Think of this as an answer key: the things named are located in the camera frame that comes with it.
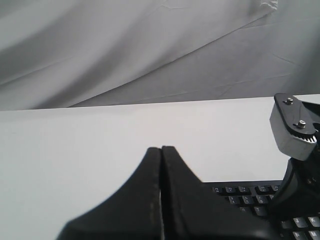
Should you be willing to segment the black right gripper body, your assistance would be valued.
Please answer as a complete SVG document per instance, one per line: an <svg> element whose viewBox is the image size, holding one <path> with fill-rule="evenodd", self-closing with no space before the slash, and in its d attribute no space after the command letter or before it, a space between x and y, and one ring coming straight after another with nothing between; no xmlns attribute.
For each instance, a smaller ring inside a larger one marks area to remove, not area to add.
<svg viewBox="0 0 320 240"><path fill-rule="evenodd" d="M271 211L283 218L320 211L320 133L316 148L305 161L290 156Z"/></svg>

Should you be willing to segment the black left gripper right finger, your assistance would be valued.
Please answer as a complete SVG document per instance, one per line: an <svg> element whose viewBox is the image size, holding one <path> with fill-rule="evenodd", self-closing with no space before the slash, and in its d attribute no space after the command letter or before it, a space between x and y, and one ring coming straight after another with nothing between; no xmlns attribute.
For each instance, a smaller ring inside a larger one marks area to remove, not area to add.
<svg viewBox="0 0 320 240"><path fill-rule="evenodd" d="M166 240L273 240L269 222L213 193L173 146L161 149L161 203Z"/></svg>

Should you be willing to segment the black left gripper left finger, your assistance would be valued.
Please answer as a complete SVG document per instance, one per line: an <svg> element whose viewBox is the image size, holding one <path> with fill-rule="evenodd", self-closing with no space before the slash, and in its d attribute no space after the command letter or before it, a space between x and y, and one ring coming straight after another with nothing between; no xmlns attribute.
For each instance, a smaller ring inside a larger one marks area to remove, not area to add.
<svg viewBox="0 0 320 240"><path fill-rule="evenodd" d="M129 179L98 206L66 223L59 240L160 240L161 151L147 149Z"/></svg>

